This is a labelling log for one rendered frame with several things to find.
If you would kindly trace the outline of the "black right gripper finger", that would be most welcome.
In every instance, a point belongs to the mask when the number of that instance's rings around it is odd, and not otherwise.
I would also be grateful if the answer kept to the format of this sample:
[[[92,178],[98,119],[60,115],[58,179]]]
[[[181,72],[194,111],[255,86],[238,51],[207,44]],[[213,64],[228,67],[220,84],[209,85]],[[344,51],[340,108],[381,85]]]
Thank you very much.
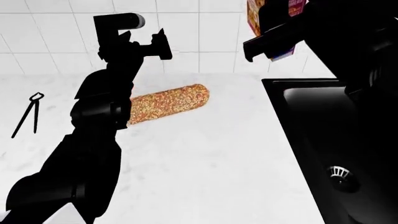
[[[275,59],[291,52],[295,44],[295,31],[275,27],[259,37],[244,42],[244,57],[251,63],[254,57],[260,54],[264,54],[268,59]]]
[[[267,0],[265,5],[259,9],[261,35],[286,23],[289,18],[289,0]]]

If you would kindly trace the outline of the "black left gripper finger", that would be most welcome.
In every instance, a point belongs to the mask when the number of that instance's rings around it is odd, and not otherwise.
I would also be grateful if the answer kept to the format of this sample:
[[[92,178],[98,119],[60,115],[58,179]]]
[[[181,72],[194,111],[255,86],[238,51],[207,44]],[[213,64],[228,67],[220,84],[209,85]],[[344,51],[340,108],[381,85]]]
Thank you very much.
[[[122,33],[118,36],[118,42],[119,44],[126,44],[130,41],[131,38],[131,31],[126,31],[125,33]]]
[[[153,46],[154,55],[159,56],[161,60],[172,59],[172,51],[164,29],[152,35],[151,46]]]

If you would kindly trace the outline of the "orange and purple cereal box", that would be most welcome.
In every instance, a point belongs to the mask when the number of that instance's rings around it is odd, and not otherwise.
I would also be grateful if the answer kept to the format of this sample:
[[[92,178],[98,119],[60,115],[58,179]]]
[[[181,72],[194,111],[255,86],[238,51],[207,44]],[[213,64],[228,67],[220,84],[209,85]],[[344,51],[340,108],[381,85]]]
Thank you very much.
[[[261,31],[260,31],[260,26],[259,26],[259,9],[265,5],[267,0],[247,0],[246,1],[246,9],[247,9],[247,22],[248,25],[250,26],[250,28],[252,29],[255,38],[259,37],[261,35]],[[293,18],[294,16],[301,14],[303,11],[303,7],[304,5],[306,5],[307,0],[289,0],[289,15],[290,18],[289,20],[284,23],[281,24],[278,27],[283,27],[285,29],[290,29],[289,27],[289,21],[291,20],[291,18]],[[280,59],[289,57],[291,55],[294,54],[295,52],[295,46],[293,47],[292,51],[275,59],[270,59],[271,61],[275,62],[278,61]]]

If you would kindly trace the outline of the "seeded bread loaf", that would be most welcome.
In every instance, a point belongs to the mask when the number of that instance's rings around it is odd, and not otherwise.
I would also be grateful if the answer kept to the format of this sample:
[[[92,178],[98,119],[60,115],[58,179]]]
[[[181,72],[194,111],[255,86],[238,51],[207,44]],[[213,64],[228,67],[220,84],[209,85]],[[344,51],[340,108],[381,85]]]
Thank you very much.
[[[137,96],[131,98],[131,115],[127,125],[195,110],[204,106],[209,98],[210,91],[201,84]]]

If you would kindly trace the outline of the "black kitchen sink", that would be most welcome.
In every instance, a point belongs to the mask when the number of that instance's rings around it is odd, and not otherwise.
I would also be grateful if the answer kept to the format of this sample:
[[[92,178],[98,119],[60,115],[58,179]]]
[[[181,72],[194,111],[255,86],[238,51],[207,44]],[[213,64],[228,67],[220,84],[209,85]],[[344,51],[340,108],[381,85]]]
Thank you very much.
[[[264,79],[277,118],[325,224],[398,224],[398,93],[355,102],[335,78]],[[354,194],[327,168],[351,171]]]

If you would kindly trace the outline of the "black kitchen tongs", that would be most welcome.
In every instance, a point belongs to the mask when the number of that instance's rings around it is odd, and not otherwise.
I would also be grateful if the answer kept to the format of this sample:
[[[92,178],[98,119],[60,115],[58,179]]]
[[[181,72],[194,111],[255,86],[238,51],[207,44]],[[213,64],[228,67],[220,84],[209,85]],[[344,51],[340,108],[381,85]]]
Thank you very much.
[[[14,139],[15,136],[17,135],[18,131],[20,130],[21,126],[23,125],[23,122],[27,118],[27,115],[29,115],[30,111],[32,108],[34,108],[34,128],[33,128],[33,133],[37,133],[37,127],[38,127],[38,119],[39,119],[39,106],[40,106],[40,100],[44,97],[45,95],[43,93],[37,92],[36,94],[32,95],[29,98],[30,104],[28,105],[27,109],[25,110],[24,114],[22,115],[21,120],[18,122],[18,125],[16,126],[16,129],[14,130],[11,138]]]

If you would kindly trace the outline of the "metal sink drain strainer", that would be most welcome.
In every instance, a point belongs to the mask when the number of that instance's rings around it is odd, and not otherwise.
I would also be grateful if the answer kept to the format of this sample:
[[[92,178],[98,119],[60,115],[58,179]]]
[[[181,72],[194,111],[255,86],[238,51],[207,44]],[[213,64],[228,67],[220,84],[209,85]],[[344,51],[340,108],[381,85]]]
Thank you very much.
[[[357,177],[344,167],[330,166],[327,168],[327,174],[333,188],[339,192],[354,194],[361,187]]]

